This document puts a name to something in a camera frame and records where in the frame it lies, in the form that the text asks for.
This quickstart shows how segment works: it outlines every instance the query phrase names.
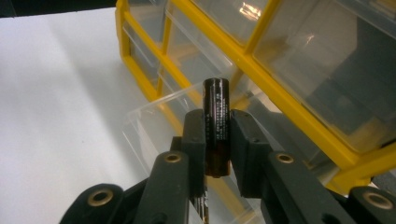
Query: yellow storage drawer unit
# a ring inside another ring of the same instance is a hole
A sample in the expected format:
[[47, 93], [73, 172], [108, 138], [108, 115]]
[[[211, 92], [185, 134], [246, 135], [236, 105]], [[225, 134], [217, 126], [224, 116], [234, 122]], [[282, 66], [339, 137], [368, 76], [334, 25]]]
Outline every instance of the yellow storage drawer unit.
[[[222, 76], [248, 109], [253, 84], [339, 168], [327, 187], [347, 193], [396, 167], [395, 12], [388, 0], [119, 0], [116, 17], [150, 101]], [[158, 63], [148, 71], [137, 52]]]

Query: black battery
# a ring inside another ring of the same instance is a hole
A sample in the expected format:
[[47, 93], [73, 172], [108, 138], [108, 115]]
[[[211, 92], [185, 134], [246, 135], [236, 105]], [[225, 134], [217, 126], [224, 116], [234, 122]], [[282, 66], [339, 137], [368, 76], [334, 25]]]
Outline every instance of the black battery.
[[230, 174], [230, 96], [225, 78], [204, 82], [205, 174], [221, 177]]

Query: white surface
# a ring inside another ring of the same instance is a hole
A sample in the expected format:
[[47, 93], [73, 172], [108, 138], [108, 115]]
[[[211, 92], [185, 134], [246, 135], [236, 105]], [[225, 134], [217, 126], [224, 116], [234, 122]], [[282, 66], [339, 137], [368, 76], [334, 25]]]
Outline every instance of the white surface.
[[144, 177], [121, 128], [147, 101], [114, 10], [0, 19], [2, 223], [57, 223], [84, 189]]

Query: white table surface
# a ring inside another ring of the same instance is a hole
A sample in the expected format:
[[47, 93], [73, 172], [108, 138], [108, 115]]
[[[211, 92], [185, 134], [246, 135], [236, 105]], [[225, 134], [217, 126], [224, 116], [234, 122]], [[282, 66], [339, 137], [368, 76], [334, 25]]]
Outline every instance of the white table surface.
[[147, 100], [114, 11], [0, 19], [1, 223], [58, 223], [84, 189], [144, 178], [121, 129]]

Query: yellow frame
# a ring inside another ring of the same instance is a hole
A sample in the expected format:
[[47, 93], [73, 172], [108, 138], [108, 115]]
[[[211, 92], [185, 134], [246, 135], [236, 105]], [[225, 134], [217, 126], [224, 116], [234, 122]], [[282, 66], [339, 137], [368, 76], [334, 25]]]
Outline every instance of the yellow frame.
[[[268, 69], [262, 67], [253, 59], [252, 51], [255, 49], [262, 34], [265, 33], [273, 15], [276, 14], [280, 0], [268, 1], [251, 38], [245, 46], [240, 46], [232, 37], [221, 30], [193, 2], [187, 0], [169, 1], [172, 7], [177, 7], [181, 10], [213, 43], [233, 60], [240, 69], [239, 71], [242, 71], [256, 83], [272, 102], [341, 169], [328, 184], [328, 188], [340, 193], [348, 193], [354, 186], [367, 185], [372, 176], [382, 174], [396, 167], [396, 143], [364, 154], [356, 153], [352, 146], [330, 131], [276, 82]], [[161, 97], [162, 82], [159, 80], [158, 86], [153, 87], [131, 57], [131, 46], [128, 36], [122, 31], [124, 22], [128, 22], [135, 30], [182, 89], [191, 85], [166, 56], [172, 23], [169, 18], [166, 17], [165, 19], [163, 47], [161, 49], [157, 47], [156, 43], [145, 33], [133, 15], [130, 14], [127, 0], [119, 0], [117, 2], [116, 18], [117, 34], [120, 41], [120, 56], [135, 77], [136, 83], [150, 101]]]

